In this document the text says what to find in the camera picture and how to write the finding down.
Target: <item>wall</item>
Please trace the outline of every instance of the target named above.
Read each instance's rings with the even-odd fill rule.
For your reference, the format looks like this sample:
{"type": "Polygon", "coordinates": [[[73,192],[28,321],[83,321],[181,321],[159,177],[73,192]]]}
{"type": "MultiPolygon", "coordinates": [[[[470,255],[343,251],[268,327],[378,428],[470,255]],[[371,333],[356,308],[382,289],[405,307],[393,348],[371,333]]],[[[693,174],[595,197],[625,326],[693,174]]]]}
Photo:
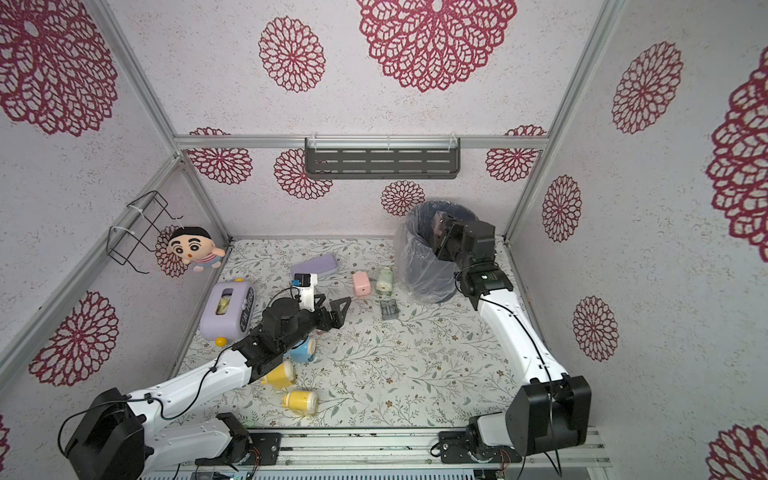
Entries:
{"type": "Polygon", "coordinates": [[[767,6],[631,2],[512,245],[622,479],[768,475],[767,6]]]}
{"type": "MultiPolygon", "coordinates": [[[[14,250],[0,265],[0,349],[168,158],[81,5],[35,5],[0,12],[0,241],[14,250]]],[[[180,221],[206,226],[181,178],[162,191],[180,221]]],[[[208,275],[141,247],[132,258],[150,273],[109,263],[5,390],[0,478],[74,478],[55,447],[61,421],[113,386],[162,378],[208,275]]]]}
{"type": "Polygon", "coordinates": [[[601,3],[111,7],[179,132],[503,134],[552,122],[601,3]]]}
{"type": "MultiPolygon", "coordinates": [[[[199,161],[232,157],[232,152],[209,149],[190,155],[199,161]]],[[[501,231],[525,186],[522,179],[491,177],[486,160],[493,153],[476,149],[462,150],[462,169],[454,180],[310,180],[303,171],[301,149],[246,152],[253,165],[247,181],[227,184],[204,177],[234,236],[393,235],[402,216],[424,199],[456,201],[501,231]]],[[[511,151],[496,152],[503,161],[514,161],[511,151]]],[[[517,152],[530,159],[527,170],[536,152],[517,152]]]]}
{"type": "MultiPolygon", "coordinates": [[[[38,352],[8,392],[0,399],[1,428],[8,430],[0,445],[0,478],[76,478],[56,447],[56,432],[70,414],[87,408],[99,393],[113,387],[122,393],[164,379],[210,270],[193,272],[177,257],[163,251],[174,225],[198,225],[213,232],[187,182],[172,177],[160,190],[168,211],[147,235],[151,248],[139,246],[131,255],[137,273],[109,262],[88,291],[63,319],[56,333],[38,352]]],[[[159,207],[147,208],[154,218],[159,207]]],[[[134,229],[149,227],[139,220],[134,229]]],[[[214,236],[221,245],[221,239],[214,236]]],[[[121,243],[125,253],[131,240],[121,243]]],[[[81,417],[72,420],[62,436],[66,445],[81,417]]]]}
{"type": "Polygon", "coordinates": [[[0,15],[12,54],[0,60],[0,242],[14,254],[0,265],[0,349],[167,159],[79,4],[11,5],[0,15]],[[70,51],[46,22],[67,25],[70,51]]]}
{"type": "MultiPolygon", "coordinates": [[[[183,134],[545,134],[602,1],[486,3],[111,7],[183,134]]],[[[190,156],[240,236],[391,235],[425,198],[503,228],[536,157],[464,150],[456,180],[332,184],[306,177],[302,150],[190,156]]]]}

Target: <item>purple pencil case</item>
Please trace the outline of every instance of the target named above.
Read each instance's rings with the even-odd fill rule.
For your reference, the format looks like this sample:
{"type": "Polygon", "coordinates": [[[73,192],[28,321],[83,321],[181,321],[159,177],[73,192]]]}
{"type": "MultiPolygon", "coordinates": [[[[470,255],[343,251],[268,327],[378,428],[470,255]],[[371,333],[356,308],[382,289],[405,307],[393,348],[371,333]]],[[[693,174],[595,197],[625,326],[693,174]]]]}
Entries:
{"type": "Polygon", "coordinates": [[[339,271],[339,262],[331,253],[312,258],[306,262],[297,263],[290,268],[290,277],[297,273],[317,273],[317,278],[333,275],[339,271]]]}

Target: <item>metal plate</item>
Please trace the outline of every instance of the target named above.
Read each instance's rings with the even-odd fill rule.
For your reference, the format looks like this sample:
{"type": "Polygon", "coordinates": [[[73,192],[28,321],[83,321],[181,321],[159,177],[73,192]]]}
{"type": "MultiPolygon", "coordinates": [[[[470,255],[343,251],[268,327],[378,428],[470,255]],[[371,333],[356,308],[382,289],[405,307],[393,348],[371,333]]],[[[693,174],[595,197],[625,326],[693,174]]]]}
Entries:
{"type": "Polygon", "coordinates": [[[461,167],[461,141],[446,150],[330,149],[304,144],[306,174],[314,180],[452,179],[461,167]]]}
{"type": "Polygon", "coordinates": [[[506,463],[519,463],[523,461],[523,458],[514,449],[509,447],[498,447],[497,453],[493,457],[485,459],[483,462],[479,462],[476,458],[469,454],[468,441],[464,432],[440,432],[440,460],[446,464],[466,464],[466,463],[478,463],[478,464],[497,464],[502,463],[503,449],[509,457],[505,457],[506,463]]]}

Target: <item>cartoon doll face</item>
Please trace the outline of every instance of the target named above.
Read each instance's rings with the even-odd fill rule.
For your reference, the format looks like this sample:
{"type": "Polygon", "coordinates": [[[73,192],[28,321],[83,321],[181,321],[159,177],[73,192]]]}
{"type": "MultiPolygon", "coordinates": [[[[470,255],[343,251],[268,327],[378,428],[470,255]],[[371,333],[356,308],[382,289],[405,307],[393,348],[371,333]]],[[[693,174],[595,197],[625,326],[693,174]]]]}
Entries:
{"type": "Polygon", "coordinates": [[[194,262],[210,255],[214,247],[214,241],[210,238],[201,235],[179,235],[170,239],[167,252],[194,262]]]}

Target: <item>black cable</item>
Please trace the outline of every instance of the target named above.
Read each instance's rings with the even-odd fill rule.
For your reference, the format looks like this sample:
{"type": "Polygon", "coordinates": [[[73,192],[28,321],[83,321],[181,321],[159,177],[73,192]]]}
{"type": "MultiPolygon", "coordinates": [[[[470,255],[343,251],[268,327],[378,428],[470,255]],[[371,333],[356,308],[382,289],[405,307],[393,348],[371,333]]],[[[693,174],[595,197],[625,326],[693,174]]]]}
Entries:
{"type": "Polygon", "coordinates": [[[518,473],[518,477],[515,480],[520,480],[520,475],[523,474],[523,468],[525,468],[525,459],[527,459],[527,458],[528,458],[527,455],[525,457],[523,457],[523,466],[520,467],[520,472],[518,473]]]}
{"type": "Polygon", "coordinates": [[[197,398],[200,396],[200,391],[203,389],[203,382],[205,381],[205,377],[207,377],[207,376],[208,376],[208,374],[209,374],[209,373],[211,373],[211,372],[216,372],[216,365],[218,365],[218,364],[219,364],[219,359],[220,359],[220,358],[221,358],[221,356],[224,354],[224,352],[226,352],[226,351],[227,351],[228,349],[230,349],[230,348],[232,348],[232,346],[231,346],[231,345],[230,345],[230,346],[228,346],[226,349],[223,349],[223,350],[221,350],[221,352],[219,352],[219,356],[217,356],[217,357],[216,357],[216,362],[214,362],[214,366],[210,367],[210,368],[208,369],[208,371],[207,371],[207,372],[205,372],[205,375],[203,375],[203,378],[202,378],[202,379],[200,379],[200,385],[198,385],[198,386],[197,386],[197,393],[195,394],[195,396],[194,396],[194,399],[193,399],[193,400],[192,400],[192,402],[191,402],[191,403],[190,403],[190,404],[187,406],[187,408],[185,408],[185,409],[184,409],[184,410],[183,410],[183,411],[182,411],[180,414],[178,414],[178,415],[174,415],[174,416],[172,416],[172,417],[166,417],[166,416],[164,415],[164,412],[163,412],[163,403],[162,403],[162,402],[161,402],[159,399],[155,399],[154,397],[151,397],[152,399],[155,399],[155,400],[157,400],[158,402],[160,402],[160,418],[162,418],[163,420],[175,420],[175,419],[179,418],[180,416],[182,416],[183,414],[187,413],[187,411],[189,411],[189,409],[191,409],[191,408],[192,408],[192,406],[194,405],[194,403],[197,401],[197,398]]]}
{"type": "MultiPolygon", "coordinates": [[[[462,292],[461,288],[459,288],[459,286],[458,286],[458,277],[456,277],[454,279],[454,283],[456,285],[456,289],[458,290],[458,292],[460,294],[462,294],[463,296],[468,296],[466,293],[462,292]]],[[[518,318],[518,316],[515,314],[515,312],[513,312],[512,310],[510,310],[506,306],[501,305],[500,303],[492,302],[491,300],[486,300],[486,299],[484,299],[484,298],[482,298],[480,296],[478,298],[480,300],[482,300],[483,302],[490,303],[490,304],[496,305],[496,306],[500,306],[504,310],[507,310],[515,318],[515,320],[518,321],[518,323],[520,324],[520,328],[523,329],[523,332],[525,332],[525,335],[527,335],[528,339],[531,340],[531,343],[533,344],[533,348],[536,350],[536,355],[538,355],[538,358],[541,360],[541,365],[544,367],[544,371],[546,372],[547,378],[549,379],[549,428],[552,431],[552,442],[556,444],[557,443],[557,439],[555,438],[555,435],[554,435],[554,425],[552,425],[552,406],[554,405],[554,395],[553,395],[553,392],[554,392],[554,382],[552,382],[552,377],[549,374],[549,369],[547,368],[547,363],[544,360],[544,356],[541,354],[541,352],[539,352],[538,346],[536,345],[536,342],[533,340],[533,336],[531,336],[531,334],[528,332],[528,329],[525,328],[525,325],[523,325],[523,322],[518,318]]],[[[554,462],[552,461],[551,458],[549,459],[549,461],[552,463],[552,468],[554,468],[554,472],[558,474],[558,477],[562,478],[562,476],[563,476],[563,468],[560,465],[560,454],[558,453],[557,449],[554,450],[554,454],[558,458],[558,467],[554,466],[554,462]]]]}
{"type": "Polygon", "coordinates": [[[203,389],[203,382],[205,381],[205,377],[207,377],[207,376],[208,376],[208,374],[209,374],[209,373],[211,373],[211,372],[216,372],[216,365],[218,365],[218,364],[219,364],[219,359],[221,358],[222,354],[223,354],[224,352],[226,352],[226,351],[227,351],[228,349],[230,349],[230,348],[232,348],[232,346],[228,346],[226,349],[223,349],[223,350],[221,350],[221,352],[219,352],[219,355],[216,357],[216,362],[214,362],[214,365],[213,365],[212,367],[210,367],[210,368],[208,369],[208,371],[207,371],[207,372],[205,372],[205,375],[203,375],[203,378],[202,378],[202,379],[200,379],[200,385],[198,385],[198,386],[197,386],[197,394],[194,396],[194,400],[192,400],[192,403],[190,403],[190,404],[189,404],[189,406],[188,406],[187,408],[185,408],[185,409],[183,410],[183,412],[182,412],[182,413],[180,413],[180,414],[178,414],[178,415],[175,415],[175,416],[172,416],[172,417],[166,417],[166,416],[165,416],[165,409],[164,409],[164,405],[163,405],[163,402],[162,402],[162,400],[160,400],[160,399],[158,399],[158,398],[155,398],[155,397],[153,397],[153,396],[151,396],[151,397],[148,397],[148,398],[141,398],[141,399],[110,400],[109,402],[103,402],[103,403],[99,403],[98,405],[94,405],[94,406],[92,406],[92,407],[90,407],[90,408],[87,408],[87,409],[85,409],[85,410],[82,410],[81,412],[77,412],[77,413],[74,413],[74,414],[70,415],[69,417],[67,417],[67,418],[66,418],[66,419],[65,419],[65,420],[64,420],[64,421],[61,423],[61,427],[59,427],[59,429],[58,429],[58,436],[57,436],[57,440],[56,440],[56,442],[57,442],[56,444],[58,445],[58,451],[59,451],[59,452],[60,452],[60,453],[61,453],[61,454],[62,454],[64,457],[66,457],[66,456],[67,456],[67,454],[65,454],[65,453],[64,453],[64,449],[61,447],[61,434],[63,433],[63,431],[64,431],[64,427],[67,425],[67,422],[69,422],[70,420],[72,420],[74,417],[76,417],[76,416],[78,416],[78,415],[84,415],[85,413],[88,413],[88,412],[90,412],[91,410],[97,409],[97,408],[99,408],[99,407],[102,407],[102,406],[105,406],[105,405],[111,405],[111,404],[115,404],[115,403],[133,403],[133,402],[149,402],[149,403],[152,403],[152,402],[159,402],[159,403],[160,403],[160,417],[161,417],[163,420],[174,420],[174,419],[177,419],[177,418],[179,418],[179,417],[180,417],[180,416],[182,416],[184,413],[187,413],[187,411],[188,411],[189,409],[191,409],[191,408],[192,408],[192,406],[194,405],[194,403],[197,401],[198,397],[200,397],[200,391],[203,389]]]}
{"type": "Polygon", "coordinates": [[[64,457],[66,457],[66,456],[67,456],[67,454],[66,454],[66,453],[64,453],[64,449],[61,447],[61,434],[63,433],[63,431],[64,431],[64,427],[65,427],[65,425],[67,425],[67,422],[69,422],[70,420],[72,420],[74,417],[76,417],[76,416],[78,416],[78,415],[83,415],[83,414],[85,414],[85,413],[88,413],[88,412],[90,412],[91,410],[95,410],[95,409],[97,409],[97,408],[99,408],[99,407],[102,407],[102,406],[105,406],[105,405],[111,405],[111,404],[113,404],[113,403],[151,402],[152,400],[155,400],[155,399],[129,399],[129,400],[110,400],[109,402],[103,402],[103,403],[99,403],[98,405],[94,405],[94,406],[92,406],[92,407],[90,407],[90,408],[87,408],[87,409],[85,409],[85,410],[81,411],[81,412],[77,412],[77,413],[74,413],[74,414],[70,415],[69,417],[67,417],[67,418],[66,418],[66,419],[65,419],[65,420],[64,420],[64,421],[61,423],[61,427],[59,427],[59,429],[58,429],[58,440],[57,440],[58,451],[59,451],[59,452],[60,452],[60,453],[61,453],[61,454],[62,454],[64,457]]]}
{"type": "Polygon", "coordinates": [[[431,456],[435,457],[435,458],[440,458],[440,456],[442,455],[442,453],[439,453],[439,454],[437,454],[437,455],[435,455],[434,453],[432,453],[432,452],[434,452],[434,450],[435,450],[435,449],[439,449],[439,448],[440,448],[440,442],[437,442],[437,443],[435,443],[435,444],[434,444],[434,445],[433,445],[433,446],[432,446],[432,447],[429,449],[429,454],[430,454],[431,456]]]}
{"type": "Polygon", "coordinates": [[[292,285],[292,286],[289,286],[288,288],[284,288],[284,289],[282,289],[281,291],[279,291],[279,292],[275,293],[275,296],[273,296],[272,298],[270,298],[270,302],[269,302],[269,303],[268,303],[266,306],[270,306],[270,305],[272,305],[272,302],[274,302],[274,301],[275,301],[275,299],[276,299],[276,298],[277,298],[277,297],[278,297],[278,296],[279,296],[279,295],[280,295],[282,292],[287,292],[288,290],[291,290],[292,288],[295,288],[295,289],[296,289],[296,291],[299,291],[299,287],[298,287],[298,286],[293,286],[293,285],[292,285]]]}
{"type": "MultiPolygon", "coordinates": [[[[549,462],[552,464],[552,468],[554,468],[554,470],[557,472],[558,468],[556,466],[554,466],[554,462],[552,461],[552,457],[549,456],[549,454],[547,452],[544,452],[544,455],[546,455],[547,458],[549,458],[549,462]]],[[[558,465],[560,465],[560,454],[558,453],[557,450],[554,451],[554,456],[558,458],[558,465]]],[[[563,468],[560,467],[560,472],[561,472],[560,476],[561,477],[563,476],[562,475],[562,470],[563,470],[563,468]]]]}

